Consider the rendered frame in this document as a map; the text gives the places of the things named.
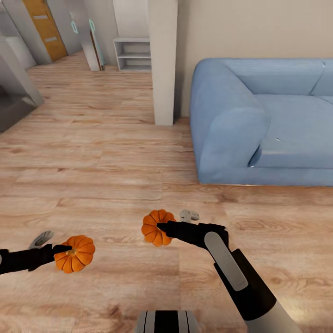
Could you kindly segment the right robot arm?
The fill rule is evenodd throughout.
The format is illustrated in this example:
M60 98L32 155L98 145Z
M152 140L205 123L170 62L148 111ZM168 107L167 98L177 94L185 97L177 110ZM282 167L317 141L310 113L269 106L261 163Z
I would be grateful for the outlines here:
M191 223L196 211L184 209L179 222L158 223L166 236L207 249L213 264L250 333L303 333L291 319L242 251L230 251L225 226Z

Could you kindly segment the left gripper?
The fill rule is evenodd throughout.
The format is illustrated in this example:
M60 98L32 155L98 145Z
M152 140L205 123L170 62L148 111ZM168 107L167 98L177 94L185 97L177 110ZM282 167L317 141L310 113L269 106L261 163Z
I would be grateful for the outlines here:
M22 259L19 267L15 271L34 271L41 265L55 261L54 255L57 253L72 250L72 246L47 244L40 249L31 249L21 251Z

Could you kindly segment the pumpkin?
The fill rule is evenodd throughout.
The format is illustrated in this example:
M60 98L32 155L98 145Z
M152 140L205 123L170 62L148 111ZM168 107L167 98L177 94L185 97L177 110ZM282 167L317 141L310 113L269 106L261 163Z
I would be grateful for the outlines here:
M158 223L167 223L168 221L176 222L173 213L168 213L166 210L151 211L149 215L145 216L143 219L141 231L144 235L144 239L147 242L153 243L156 247L169 245L173 237L166 236L166 232L163 232L157 227Z
M61 245L72 246L72 250L54 255L56 268L67 273L80 272L91 263L96 251L93 239L84 234L70 237Z

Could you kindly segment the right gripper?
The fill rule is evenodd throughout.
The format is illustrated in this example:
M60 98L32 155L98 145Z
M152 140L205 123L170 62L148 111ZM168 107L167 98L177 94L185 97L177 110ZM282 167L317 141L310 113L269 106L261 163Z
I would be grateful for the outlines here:
M168 221L167 223L158 223L157 227L163 232L166 232L166 236L178 238L179 240L189 243L187 240L187 232L191 225L191 222Z

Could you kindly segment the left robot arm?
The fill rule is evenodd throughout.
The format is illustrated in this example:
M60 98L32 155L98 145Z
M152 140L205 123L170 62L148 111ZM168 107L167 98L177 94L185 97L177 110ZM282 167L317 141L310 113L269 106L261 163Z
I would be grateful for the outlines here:
M12 252L8 249L0 249L0 275L14 271L34 271L41 265L55 261L54 255L57 253L72 250L72 246L47 244L42 248L42 244L53 238L54 232L45 231L36 237L27 250Z

